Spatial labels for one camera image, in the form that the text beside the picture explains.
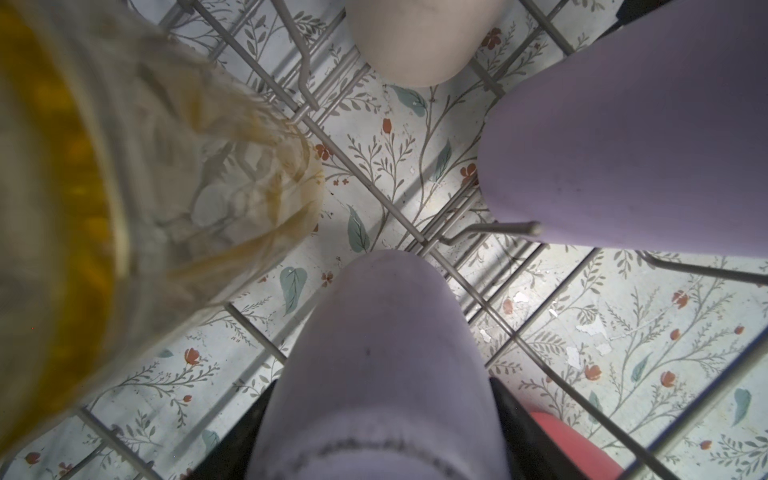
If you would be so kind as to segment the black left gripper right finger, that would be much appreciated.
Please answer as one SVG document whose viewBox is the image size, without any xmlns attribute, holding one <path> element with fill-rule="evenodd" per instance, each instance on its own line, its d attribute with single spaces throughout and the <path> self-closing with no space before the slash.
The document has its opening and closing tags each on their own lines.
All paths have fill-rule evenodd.
<svg viewBox="0 0 768 480">
<path fill-rule="evenodd" d="M 489 383 L 513 479 L 587 479 L 501 380 Z"/>
</svg>

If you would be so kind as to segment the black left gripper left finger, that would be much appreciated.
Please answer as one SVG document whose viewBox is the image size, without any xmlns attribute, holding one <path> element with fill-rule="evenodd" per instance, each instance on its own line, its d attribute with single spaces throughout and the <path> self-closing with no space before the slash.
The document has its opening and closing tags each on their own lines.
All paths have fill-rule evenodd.
<svg viewBox="0 0 768 480">
<path fill-rule="evenodd" d="M 277 380 L 273 381 L 205 459 L 192 480 L 243 480 Z"/>
</svg>

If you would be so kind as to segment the yellow transparent cup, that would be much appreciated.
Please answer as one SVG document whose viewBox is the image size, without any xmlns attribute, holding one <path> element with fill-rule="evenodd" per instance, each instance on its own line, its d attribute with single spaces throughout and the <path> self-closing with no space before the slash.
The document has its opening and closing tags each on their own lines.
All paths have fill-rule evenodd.
<svg viewBox="0 0 768 480">
<path fill-rule="evenodd" d="M 281 111 L 116 1 L 1 5 L 1 450 L 268 272 L 321 161 Z"/>
</svg>

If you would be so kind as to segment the beige cup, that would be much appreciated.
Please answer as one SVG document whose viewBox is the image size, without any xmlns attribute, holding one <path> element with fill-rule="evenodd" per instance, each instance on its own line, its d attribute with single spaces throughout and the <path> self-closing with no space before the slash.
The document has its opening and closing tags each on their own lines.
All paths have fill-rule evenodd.
<svg viewBox="0 0 768 480">
<path fill-rule="evenodd" d="M 497 0 L 348 1 L 346 21 L 362 59 L 384 80 L 427 87 L 457 75 L 507 3 Z"/>
</svg>

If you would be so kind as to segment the lilac cup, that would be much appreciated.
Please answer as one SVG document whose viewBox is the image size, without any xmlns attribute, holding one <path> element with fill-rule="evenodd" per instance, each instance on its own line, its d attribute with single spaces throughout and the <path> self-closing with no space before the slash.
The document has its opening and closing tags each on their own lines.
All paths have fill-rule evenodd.
<svg viewBox="0 0 768 480">
<path fill-rule="evenodd" d="M 347 265 L 303 327 L 268 402 L 251 479 L 506 479 L 489 376 L 425 259 Z"/>
<path fill-rule="evenodd" d="M 545 242 L 767 254 L 767 5 L 673 1 L 511 89 L 479 186 Z"/>
</svg>

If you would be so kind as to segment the pink cup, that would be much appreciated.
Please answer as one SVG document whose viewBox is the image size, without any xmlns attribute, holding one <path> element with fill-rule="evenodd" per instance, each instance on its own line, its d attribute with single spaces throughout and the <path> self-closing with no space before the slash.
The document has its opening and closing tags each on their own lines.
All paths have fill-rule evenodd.
<svg viewBox="0 0 768 480">
<path fill-rule="evenodd" d="M 554 415 L 545 412 L 530 415 L 588 479 L 615 480 L 624 472 L 610 455 Z"/>
</svg>

